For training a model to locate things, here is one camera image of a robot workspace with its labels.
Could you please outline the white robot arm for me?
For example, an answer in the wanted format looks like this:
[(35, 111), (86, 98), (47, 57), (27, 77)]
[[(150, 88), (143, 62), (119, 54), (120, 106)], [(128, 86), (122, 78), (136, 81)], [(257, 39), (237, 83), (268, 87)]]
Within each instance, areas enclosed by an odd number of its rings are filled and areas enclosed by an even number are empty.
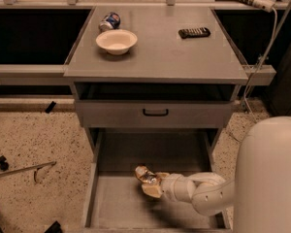
[(243, 137), (235, 177), (135, 169), (143, 192), (185, 202), (200, 215), (234, 208), (233, 233), (291, 233), (291, 116), (256, 123)]

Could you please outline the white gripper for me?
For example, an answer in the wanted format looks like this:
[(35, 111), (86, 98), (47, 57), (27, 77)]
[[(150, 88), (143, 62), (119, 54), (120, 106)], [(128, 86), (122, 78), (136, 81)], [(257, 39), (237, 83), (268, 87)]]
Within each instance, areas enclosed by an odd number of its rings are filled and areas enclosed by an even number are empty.
[(163, 179), (161, 186), (159, 184), (143, 183), (144, 194), (153, 198), (160, 198), (163, 194), (166, 199), (173, 202), (191, 202), (196, 184), (188, 177), (181, 174), (170, 175), (170, 173), (165, 172), (157, 172), (156, 176)]

